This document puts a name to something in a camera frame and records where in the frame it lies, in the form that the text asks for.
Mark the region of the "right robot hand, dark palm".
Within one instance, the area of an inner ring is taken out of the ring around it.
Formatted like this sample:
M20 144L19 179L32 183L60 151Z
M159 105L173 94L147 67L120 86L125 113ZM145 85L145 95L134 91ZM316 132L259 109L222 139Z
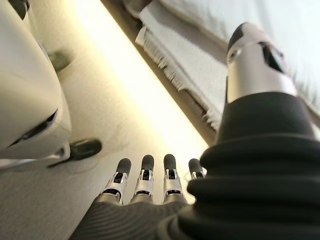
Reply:
M129 204L131 163L122 159L73 240L317 240L320 142L286 73L283 54L245 22L227 49L228 75L216 143L189 162L188 204L175 158L164 158L163 203L152 201L150 155Z

